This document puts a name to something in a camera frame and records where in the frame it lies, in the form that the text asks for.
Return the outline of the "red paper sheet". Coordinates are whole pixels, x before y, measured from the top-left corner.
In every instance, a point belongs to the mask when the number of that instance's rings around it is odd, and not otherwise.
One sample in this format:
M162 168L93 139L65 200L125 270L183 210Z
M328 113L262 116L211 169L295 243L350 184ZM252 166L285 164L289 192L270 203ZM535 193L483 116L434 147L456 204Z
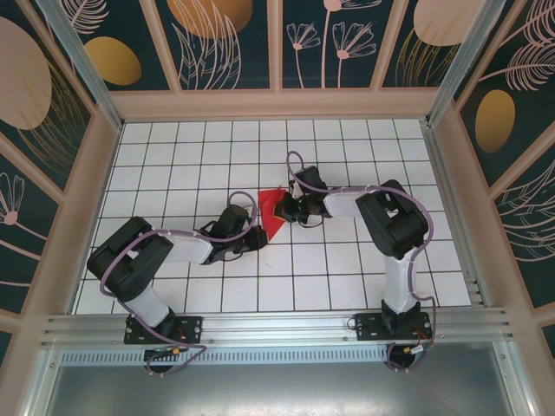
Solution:
M285 189L277 188L258 192L258 202L262 228L270 242L281 229L285 220L275 214L275 208L285 195Z

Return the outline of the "aluminium corner post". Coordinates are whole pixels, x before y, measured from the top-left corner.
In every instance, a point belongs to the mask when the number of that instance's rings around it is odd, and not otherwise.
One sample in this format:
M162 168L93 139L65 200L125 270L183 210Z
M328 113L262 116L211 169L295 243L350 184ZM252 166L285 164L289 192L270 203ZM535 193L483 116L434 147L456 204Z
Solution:
M105 81L101 78L80 38L80 35L93 35L108 17L107 0L35 0L35 2L111 127L119 133L122 118Z
M501 15L506 3L512 4L515 0L483 0L476 13L472 24L460 44L454 59L443 77L439 89L421 121L423 127L433 129L441 120L454 95L462 84L465 76L471 73L471 67L479 61L478 56L487 43L498 21L503 21Z

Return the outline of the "grey metal sheet panel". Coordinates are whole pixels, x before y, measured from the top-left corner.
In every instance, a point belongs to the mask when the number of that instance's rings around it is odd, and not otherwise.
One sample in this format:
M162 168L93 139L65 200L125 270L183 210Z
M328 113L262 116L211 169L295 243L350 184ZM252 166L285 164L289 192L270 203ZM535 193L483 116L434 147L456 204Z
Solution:
M532 416L496 366L394 373L381 363L62 367L32 416Z

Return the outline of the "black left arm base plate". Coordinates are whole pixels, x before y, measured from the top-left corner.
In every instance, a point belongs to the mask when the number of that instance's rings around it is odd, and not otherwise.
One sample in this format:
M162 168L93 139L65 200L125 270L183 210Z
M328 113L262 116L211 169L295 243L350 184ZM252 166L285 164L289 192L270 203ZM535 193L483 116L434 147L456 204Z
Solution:
M152 331L171 341L199 344L202 333L202 317L168 316L157 327L152 327ZM131 315L126 319L123 342L125 345L153 345L165 343L165 341L162 341L158 336L149 332Z

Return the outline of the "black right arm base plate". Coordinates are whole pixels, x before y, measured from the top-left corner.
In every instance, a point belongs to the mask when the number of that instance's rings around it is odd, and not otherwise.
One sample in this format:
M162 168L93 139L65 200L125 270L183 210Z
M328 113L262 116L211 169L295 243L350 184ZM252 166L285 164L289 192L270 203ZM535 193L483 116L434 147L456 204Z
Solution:
M429 315L419 312L416 316L399 318L382 313L361 313L354 315L358 341L416 340L418 334L427 338L432 335Z

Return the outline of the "long aluminium mounting rail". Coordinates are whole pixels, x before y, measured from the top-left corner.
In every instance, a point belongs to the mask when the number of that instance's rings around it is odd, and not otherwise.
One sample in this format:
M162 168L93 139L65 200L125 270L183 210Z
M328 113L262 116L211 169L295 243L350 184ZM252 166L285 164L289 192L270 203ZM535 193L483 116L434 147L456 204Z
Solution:
M355 312L207 313L200 343L208 347L289 347L356 343ZM40 337L42 348L118 348L125 316L53 315ZM501 308L440 308L435 342L508 341L515 331Z

